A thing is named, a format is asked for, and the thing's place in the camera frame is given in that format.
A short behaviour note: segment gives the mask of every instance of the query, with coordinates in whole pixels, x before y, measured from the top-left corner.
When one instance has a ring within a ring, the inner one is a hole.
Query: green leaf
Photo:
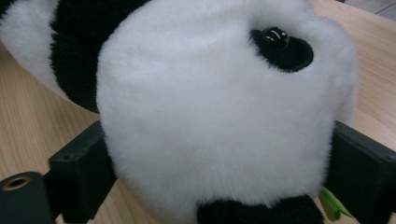
[[[353,217],[344,205],[328,190],[323,189],[319,195],[320,203],[330,221],[339,220],[341,214],[347,217]]]

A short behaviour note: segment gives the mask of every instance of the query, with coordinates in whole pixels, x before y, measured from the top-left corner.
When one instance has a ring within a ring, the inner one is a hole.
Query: panda head
[[[314,196],[356,55],[306,1],[155,1],[104,44],[97,101],[119,177],[170,223],[218,201]]]

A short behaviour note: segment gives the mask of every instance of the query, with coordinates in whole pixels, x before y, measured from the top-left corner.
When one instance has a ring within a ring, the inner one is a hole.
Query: panda plush toy
[[[323,223],[356,50],[306,0],[2,0],[19,64],[100,114],[119,178],[164,223]]]

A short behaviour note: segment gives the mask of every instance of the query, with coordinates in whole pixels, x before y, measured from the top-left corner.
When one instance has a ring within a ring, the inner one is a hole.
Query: wooden table
[[[396,22],[333,0],[311,2],[319,14],[341,22],[358,45],[356,129],[396,149]],[[98,119],[47,90],[0,45],[0,179],[25,171],[46,173],[47,159]],[[90,223],[160,222],[118,181]],[[338,223],[357,222],[343,218]],[[395,217],[391,223],[396,224]]]

